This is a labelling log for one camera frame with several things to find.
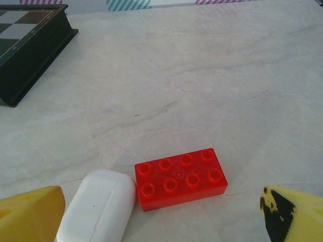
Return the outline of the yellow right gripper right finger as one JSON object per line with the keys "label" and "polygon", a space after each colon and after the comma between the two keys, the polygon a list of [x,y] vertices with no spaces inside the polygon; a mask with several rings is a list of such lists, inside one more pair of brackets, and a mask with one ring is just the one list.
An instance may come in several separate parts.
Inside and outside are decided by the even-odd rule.
{"label": "yellow right gripper right finger", "polygon": [[322,197],[265,186],[259,206],[271,241],[322,241]]}

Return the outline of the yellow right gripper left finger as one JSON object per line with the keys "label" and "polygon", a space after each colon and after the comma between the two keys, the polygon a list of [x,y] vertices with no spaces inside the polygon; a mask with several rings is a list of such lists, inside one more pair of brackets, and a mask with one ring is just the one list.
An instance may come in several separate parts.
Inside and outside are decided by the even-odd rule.
{"label": "yellow right gripper left finger", "polygon": [[60,186],[1,199],[1,241],[54,241],[65,206]]}

